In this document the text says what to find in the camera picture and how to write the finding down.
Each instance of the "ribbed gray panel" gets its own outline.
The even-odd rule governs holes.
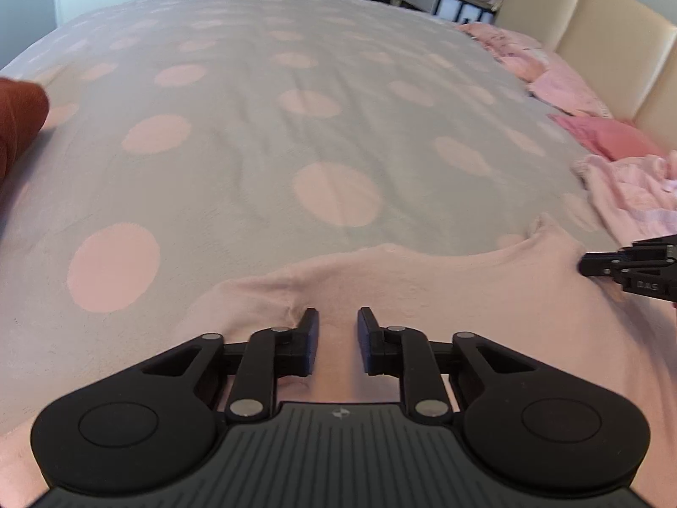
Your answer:
[[[634,508],[628,490],[556,500],[508,489],[478,470],[454,434],[396,405],[286,403],[269,422],[233,428],[210,461],[138,497],[52,490],[36,508]]]

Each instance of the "polka dot bedsheet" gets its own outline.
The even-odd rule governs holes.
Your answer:
[[[52,110],[0,193],[0,433],[165,347],[202,293],[320,254],[614,246],[585,154],[451,23],[364,0],[141,0],[2,74]]]

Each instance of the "pink garment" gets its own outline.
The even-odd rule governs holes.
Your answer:
[[[656,145],[642,130],[613,118],[559,114],[548,114],[548,117],[568,131],[588,151],[609,160],[650,154],[662,157],[668,155],[668,152]]]
[[[479,41],[507,70],[529,85],[527,90],[573,116],[611,118],[611,111],[569,64],[553,51],[541,48],[530,36],[483,23],[458,29]]]
[[[613,237],[636,240],[677,234],[677,152],[610,162],[590,155],[573,165]]]
[[[394,401],[397,382],[366,376],[355,316],[370,306],[382,326],[407,325],[449,341],[470,330],[625,395],[651,425],[634,488],[658,508],[677,503],[677,344],[674,310],[645,312],[644,298],[576,271],[583,247],[551,218],[530,238],[468,257],[391,244],[302,261],[261,277],[224,281],[168,333],[167,347],[207,331],[245,341],[258,329],[320,315],[316,369],[280,381],[280,400]],[[22,508],[44,488],[30,460],[28,425],[0,443],[0,503]]]

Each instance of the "beige headboard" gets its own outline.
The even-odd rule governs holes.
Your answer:
[[[635,117],[635,124],[666,149],[677,149],[677,47]]]
[[[615,118],[634,118],[676,37],[675,25],[636,0],[578,0],[556,51]]]
[[[505,0],[496,26],[528,34],[546,49],[555,49],[578,0]]]

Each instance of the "leather headboard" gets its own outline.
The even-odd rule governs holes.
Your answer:
[[[677,47],[670,53],[634,121],[662,147],[677,149]]]
[[[677,27],[636,0],[578,0],[557,53],[607,104],[634,118],[666,62]]]
[[[528,34],[546,49],[555,49],[578,0],[504,0],[495,24]]]

